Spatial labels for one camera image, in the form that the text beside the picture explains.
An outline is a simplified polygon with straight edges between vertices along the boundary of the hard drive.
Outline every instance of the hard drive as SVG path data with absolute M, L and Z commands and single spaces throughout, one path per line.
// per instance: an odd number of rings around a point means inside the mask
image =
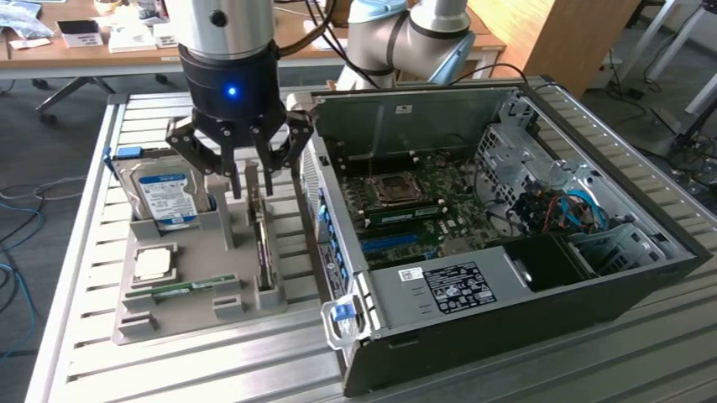
M 205 176 L 171 149 L 119 148 L 113 167 L 135 220 L 155 220 L 161 231 L 199 225 L 213 210 Z

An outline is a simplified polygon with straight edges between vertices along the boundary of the motherboard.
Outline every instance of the motherboard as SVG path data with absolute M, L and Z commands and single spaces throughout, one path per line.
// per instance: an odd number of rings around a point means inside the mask
M 485 248 L 511 236 L 499 231 L 476 198 L 470 160 L 449 152 L 410 155 L 345 169 L 341 190 L 372 269 L 384 269 Z

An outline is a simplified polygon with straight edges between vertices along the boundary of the barcode sticker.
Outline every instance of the barcode sticker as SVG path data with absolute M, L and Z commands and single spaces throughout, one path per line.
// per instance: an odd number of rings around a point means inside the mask
M 396 114 L 397 115 L 405 115 L 408 113 L 412 113 L 414 111 L 414 105 L 400 105 L 396 107 Z
M 418 280 L 424 278 L 424 269 L 414 267 L 413 269 L 400 270 L 401 281 Z

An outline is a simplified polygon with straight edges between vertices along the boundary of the sticker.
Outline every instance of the sticker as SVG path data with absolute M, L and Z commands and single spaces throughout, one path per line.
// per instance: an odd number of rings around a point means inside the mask
M 424 277 L 442 313 L 454 313 L 497 301 L 474 262 L 430 270 Z
M 158 292 L 154 297 L 155 298 L 170 298 L 171 296 L 181 296 L 183 294 L 190 294 L 189 288 L 182 288 L 179 290 L 166 291 L 166 292 Z
M 400 105 L 396 107 L 397 115 L 406 115 L 414 111 L 414 105 Z
M 8 42 L 12 46 L 12 49 L 27 49 L 27 48 L 37 48 L 39 46 L 43 46 L 45 44 L 50 44 L 50 39 L 31 39 L 31 40 L 12 40 Z
M 139 178 L 153 217 L 162 224 L 181 224 L 197 219 L 198 209 L 194 206 L 194 199 L 185 192 L 189 184 L 185 174 Z
M 438 213 L 438 207 L 424 208 L 422 210 L 416 210 L 417 217 L 429 216 L 437 213 Z
M 400 270 L 401 281 L 418 280 L 424 278 L 424 269 L 414 267 L 413 269 Z
M 404 214 L 401 216 L 393 216 L 393 217 L 386 217 L 381 220 L 381 223 L 386 223 L 386 222 L 396 222 L 396 221 L 406 221 L 406 220 L 410 220 L 412 218 L 414 218 L 414 214 Z

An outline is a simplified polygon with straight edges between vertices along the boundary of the wooden cabinet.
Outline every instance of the wooden cabinet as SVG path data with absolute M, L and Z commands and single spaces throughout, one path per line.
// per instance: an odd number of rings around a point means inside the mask
M 508 45 L 499 61 L 529 76 L 548 74 L 580 96 L 617 42 L 640 0 L 469 0 Z M 505 67 L 495 77 L 517 76 Z

